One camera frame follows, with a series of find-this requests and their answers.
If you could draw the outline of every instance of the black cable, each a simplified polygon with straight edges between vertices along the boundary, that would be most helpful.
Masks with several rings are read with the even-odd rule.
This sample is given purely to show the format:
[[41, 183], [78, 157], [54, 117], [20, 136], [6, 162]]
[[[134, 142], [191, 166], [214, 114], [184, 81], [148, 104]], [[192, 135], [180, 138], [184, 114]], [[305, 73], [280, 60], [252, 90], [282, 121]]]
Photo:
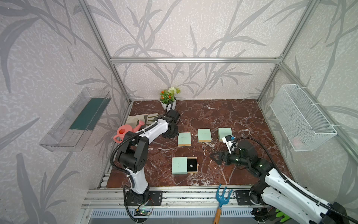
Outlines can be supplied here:
[[[166, 105], [165, 107], [165, 111], [168, 109], [169, 104]], [[173, 102], [170, 102], [170, 110], [173, 108]]]
[[126, 188], [128, 189], [128, 190], [131, 190], [130, 188], [128, 188], [128, 186], [126, 186], [126, 185], [124, 185], [124, 187], [123, 187], [123, 199], [124, 199], [124, 206], [126, 207], [126, 211], [127, 211], [127, 214], [129, 215], [129, 217], [131, 218], [131, 220], [133, 220], [133, 221], [135, 221], [136, 223], [143, 223], [143, 222], [145, 222], [148, 218], [146, 218], [144, 221], [139, 221], [139, 219], [135, 219], [133, 216], [132, 216], [132, 214], [130, 213], [130, 211], [129, 211], [129, 209], [128, 209], [128, 205], [127, 205], [127, 200], [126, 200]]
[[232, 152], [234, 146], [237, 145], [237, 144], [236, 144], [237, 141], [235, 141], [235, 140], [236, 140], [236, 138], [234, 139], [234, 143], [235, 143], [235, 144], [232, 144], [232, 145], [230, 146], [230, 151], [231, 151], [231, 152]]
[[279, 173], [279, 175], [285, 180], [286, 183], [288, 183], [291, 187], [293, 187], [295, 190], [297, 190], [298, 192], [300, 192], [302, 195], [304, 195], [305, 197], [309, 198], [311, 201], [315, 202], [316, 204], [324, 207], [325, 209], [331, 211], [331, 212], [334, 212], [335, 214], [345, 218], [345, 219], [348, 219], [349, 221], [353, 222], [353, 223], [356, 223], [358, 224], [358, 220], [355, 220], [354, 218], [348, 216], [348, 215], [345, 215], [337, 210], [335, 210], [334, 208], [320, 202], [319, 200], [315, 199], [314, 197], [308, 195], [306, 192], [302, 191], [301, 189], [299, 189], [296, 185], [294, 185], [291, 181], [289, 181], [287, 179], [287, 177], [285, 175], [282, 174], [282, 172], [279, 170], [279, 168], [276, 166], [276, 163], [274, 162], [274, 160], [272, 159], [270, 153], [268, 152], [268, 150], [266, 149], [266, 147], [261, 143], [259, 142], [258, 140], [256, 139], [253, 139], [253, 138], [250, 138], [250, 137], [240, 137], [240, 138], [236, 138], [234, 139], [234, 142], [235, 142], [235, 145], [237, 144], [237, 142], [240, 140], [240, 139], [250, 139], [254, 142], [256, 142], [257, 144], [259, 144], [266, 152], [267, 156], [269, 157], [269, 159], [271, 160], [271, 163], [273, 164], [274, 168], [277, 170], [277, 172]]
[[182, 114], [179, 114], [178, 121], [175, 123], [175, 125], [179, 124], [180, 118], [182, 117]]
[[[153, 127], [155, 127], [158, 123], [155, 122], [154, 124], [152, 124], [151, 126], [149, 126], [147, 129], [144, 129], [145, 131], [148, 131], [150, 129], [152, 129]], [[144, 131], [140, 131], [140, 132], [137, 132], [135, 133], [134, 135], [132, 135], [131, 137], [127, 138], [127, 139], [124, 139], [112, 152], [111, 154], [111, 158], [110, 158], [110, 163], [111, 163], [111, 166], [116, 169], [116, 170], [119, 170], [119, 171], [122, 171], [123, 173], [129, 175], [129, 179], [131, 181], [131, 184], [132, 184], [132, 188], [134, 187], [134, 180], [133, 180], [133, 177], [131, 175], [131, 173], [128, 171], [128, 170], [125, 170], [121, 167], [118, 167], [117, 165], [114, 164], [114, 155], [116, 154], [116, 152], [118, 151], [118, 149], [126, 142], [128, 141], [131, 141], [132, 139], [134, 139], [136, 136], [140, 135], [140, 134], [143, 134]]]

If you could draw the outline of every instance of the wall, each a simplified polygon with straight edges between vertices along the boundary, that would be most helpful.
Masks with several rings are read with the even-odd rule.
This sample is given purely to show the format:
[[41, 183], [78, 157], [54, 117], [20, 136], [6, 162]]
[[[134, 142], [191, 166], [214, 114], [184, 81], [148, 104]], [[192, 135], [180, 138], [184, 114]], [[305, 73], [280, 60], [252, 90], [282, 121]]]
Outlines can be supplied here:
[[[285, 63], [357, 142], [357, 1], [321, 1]], [[334, 137], [313, 151], [295, 152], [270, 103], [282, 84], [279, 72], [260, 102], [273, 135], [296, 181], [314, 194], [345, 206], [358, 218], [358, 167]]]
[[[308, 0], [88, 3], [111, 57], [277, 57]], [[254, 99], [271, 68], [270, 64], [117, 65], [133, 99], [158, 99], [159, 92], [170, 86], [181, 87], [183, 99]]]
[[[127, 104], [76, 1], [2, 1], [0, 14], [0, 223], [74, 223]], [[85, 148], [41, 147], [84, 87], [112, 96]]]

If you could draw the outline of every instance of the aluminum frame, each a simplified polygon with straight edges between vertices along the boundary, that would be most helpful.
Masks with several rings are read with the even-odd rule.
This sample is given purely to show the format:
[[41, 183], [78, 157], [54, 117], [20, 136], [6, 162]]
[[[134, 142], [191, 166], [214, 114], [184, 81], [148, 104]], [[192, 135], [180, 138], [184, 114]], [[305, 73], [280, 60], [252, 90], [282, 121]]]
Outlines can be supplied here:
[[[128, 116], [129, 116], [129, 113], [132, 110], [132, 106], [133, 106], [133, 101], [130, 102], [130, 104], [128, 105], [125, 113], [123, 114], [121, 126], [126, 124], [126, 121], [127, 121]], [[114, 150], [114, 148], [116, 146], [117, 146], [116, 143], [114, 143], [112, 145], [111, 152]], [[108, 158], [106, 159], [106, 163], [105, 163], [104, 169], [102, 170], [102, 173], [100, 175], [101, 179], [99, 180], [99, 184], [98, 184], [97, 189], [101, 189], [101, 188], [103, 188], [103, 187], [105, 187], [107, 185], [107, 181], [108, 181], [108, 178], [109, 178], [111, 170], [112, 170], [112, 166], [110, 164], [110, 158], [111, 157], [108, 156]]]
[[[252, 185], [228, 185], [227, 191], [250, 190]], [[217, 185], [210, 186], [175, 186], [175, 187], [151, 187], [151, 190], [163, 191], [162, 205], [156, 208], [217, 208], [216, 200]], [[110, 188], [101, 190], [88, 190], [82, 209], [113, 209], [125, 208], [123, 199], [123, 188]], [[237, 205], [237, 201], [232, 194], [227, 208], [262, 208], [264, 205]]]
[[108, 50], [105, 46], [105, 43], [100, 35], [100, 32], [96, 26], [96, 23], [95, 23], [95, 20], [91, 14], [91, 11], [90, 11], [90, 8], [89, 6], [87, 5], [86, 3], [86, 0], [77, 0], [77, 2], [79, 3], [79, 6], [81, 8], [81, 11], [83, 12], [83, 15], [85, 17], [85, 19], [87, 20], [88, 24], [89, 24], [89, 27], [90, 29], [92, 30], [95, 38], [96, 38], [96, 41], [98, 43], [98, 45], [100, 46], [100, 49], [105, 57], [105, 60], [106, 62], [108, 63], [108, 66], [109, 66], [109, 69], [111, 70], [112, 72], [112, 75], [114, 76], [116, 82], [118, 83], [121, 91], [123, 92], [125, 98], [126, 98], [126, 101], [128, 102], [128, 104], [131, 102], [131, 99], [129, 98], [129, 95], [126, 91], [126, 89], [124, 88], [124, 85], [122, 83], [122, 80], [116, 70], [116, 68], [114, 67], [114, 65], [111, 63], [111, 57], [108, 53]]
[[[288, 42], [287, 42], [282, 54], [280, 55], [280, 61], [278, 63], [283, 62], [284, 59], [287, 57], [288, 53], [292, 49], [292, 46], [295, 44], [297, 38], [301, 34], [302, 30], [306, 27], [309, 19], [311, 18], [312, 14], [316, 10], [319, 2], [320, 2], [320, 0], [310, 0], [310, 2], [307, 4], [307, 7], [306, 7], [305, 11], [303, 12], [299, 22], [297, 23], [297, 26], [296, 26], [295, 30], [293, 31], [293, 33], [292, 33], [290, 39], [288, 40]], [[262, 100], [262, 97], [266, 94], [266, 91], [268, 90], [269, 86], [271, 85], [271, 83], [275, 79], [276, 74], [277, 74], [277, 70], [274, 69], [271, 72], [271, 74], [270, 74], [265, 86], [263, 87], [260, 95], [258, 96], [257, 101]]]
[[[305, 87], [305, 85], [301, 82], [300, 79], [293, 73], [293, 71], [285, 64], [280, 63], [279, 68], [283, 71], [286, 76], [290, 79], [293, 84], [297, 84], [300, 87]], [[320, 102], [313, 96], [313, 94], [307, 89], [302, 88], [302, 90], [307, 94], [307, 96], [313, 101], [313, 103], [317, 104], [317, 108], [322, 112], [322, 114], [326, 117], [326, 119], [331, 124], [337, 124], [337, 121], [328, 113], [328, 111], [320, 104]], [[341, 146], [346, 150], [346, 152], [355, 160], [358, 164], [358, 146], [352, 141], [352, 139], [348, 136], [348, 134], [340, 127], [334, 126], [334, 129], [337, 131], [337, 140], [341, 144]]]
[[279, 63], [279, 57], [112, 57], [112, 63]]

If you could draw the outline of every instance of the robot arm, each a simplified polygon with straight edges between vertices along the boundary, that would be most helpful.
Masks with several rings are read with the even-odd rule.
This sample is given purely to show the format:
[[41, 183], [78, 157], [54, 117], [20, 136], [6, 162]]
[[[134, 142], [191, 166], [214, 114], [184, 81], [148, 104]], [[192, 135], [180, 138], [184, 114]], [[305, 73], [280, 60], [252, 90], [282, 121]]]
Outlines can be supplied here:
[[148, 201], [149, 196], [149, 186], [143, 169], [147, 162], [148, 145], [159, 135], [164, 138], [179, 135], [177, 124], [180, 114], [177, 111], [170, 110], [155, 119], [156, 121], [146, 129], [125, 133], [123, 142], [116, 148], [118, 151], [116, 160], [124, 166], [122, 171], [127, 173], [128, 177], [131, 176], [131, 194], [139, 204]]
[[[257, 140], [242, 138], [256, 141], [267, 152]], [[343, 206], [336, 202], [331, 205], [289, 179], [277, 169], [269, 154], [272, 163], [258, 158], [255, 147], [248, 141], [238, 142], [242, 138], [234, 139], [230, 135], [226, 136], [223, 142], [227, 145], [228, 152], [216, 152], [210, 157], [219, 165], [224, 161], [225, 165], [245, 166], [253, 176], [260, 179], [251, 188], [250, 197], [254, 204], [258, 204], [262, 199], [264, 203], [278, 208], [300, 224], [349, 223], [348, 219], [342, 218], [347, 216]]]

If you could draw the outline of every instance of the wire mesh basket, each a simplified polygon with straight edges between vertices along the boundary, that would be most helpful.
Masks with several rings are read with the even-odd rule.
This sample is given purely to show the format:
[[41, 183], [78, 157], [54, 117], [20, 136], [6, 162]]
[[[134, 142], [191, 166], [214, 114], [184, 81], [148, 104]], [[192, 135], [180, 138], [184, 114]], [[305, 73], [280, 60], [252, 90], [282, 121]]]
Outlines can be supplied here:
[[270, 106], [295, 151], [314, 150], [337, 134], [296, 84], [282, 85]]

